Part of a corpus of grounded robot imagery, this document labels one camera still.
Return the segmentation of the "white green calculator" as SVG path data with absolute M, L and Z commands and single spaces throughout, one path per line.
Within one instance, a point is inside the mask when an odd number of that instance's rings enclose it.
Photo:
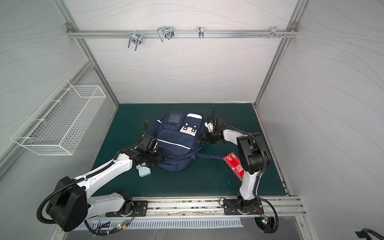
M 137 165 L 136 169 L 138 170 L 139 176 L 141 178 L 151 174 L 151 169 L 148 168 L 148 166 L 145 163 Z

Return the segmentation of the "navy blue student backpack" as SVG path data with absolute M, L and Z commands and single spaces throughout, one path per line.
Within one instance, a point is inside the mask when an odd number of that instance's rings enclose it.
M 158 166 L 171 172 L 184 170 L 196 158 L 223 160 L 223 156 L 201 154 L 208 144 L 205 136 L 212 133 L 213 124 L 202 115 L 169 111 L 158 119 L 152 136 L 163 154 Z

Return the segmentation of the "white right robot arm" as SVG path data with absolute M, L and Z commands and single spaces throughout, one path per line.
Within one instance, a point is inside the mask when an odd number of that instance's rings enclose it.
M 257 134 L 227 126 L 222 117 L 217 117 L 215 107 L 213 107 L 212 117 L 207 128 L 203 133 L 204 142 L 215 144 L 219 141 L 226 141 L 238 147 L 240 164 L 245 173 L 236 206 L 241 214 L 248 214 L 258 205 L 258 202 L 263 201 L 258 196 L 258 186 L 269 165 L 269 157 Z

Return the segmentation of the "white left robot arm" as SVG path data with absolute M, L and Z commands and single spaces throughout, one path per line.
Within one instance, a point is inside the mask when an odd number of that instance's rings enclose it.
M 134 145 L 117 151 L 98 168 L 74 179 L 62 178 L 39 205 L 36 217 L 43 224 L 57 224 L 70 232 L 88 219 L 104 214 L 129 216 L 136 213 L 132 197 L 123 192 L 95 197 L 101 187 L 119 175 L 143 165 L 152 167 L 163 159 L 158 140 L 147 133 Z

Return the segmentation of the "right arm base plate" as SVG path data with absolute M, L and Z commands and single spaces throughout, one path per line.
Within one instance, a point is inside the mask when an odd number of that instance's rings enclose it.
M 226 199 L 221 198 L 219 205 L 223 207 L 224 214 L 227 216 L 234 215 L 264 215 L 262 202 L 258 199 L 242 200 L 242 199 Z

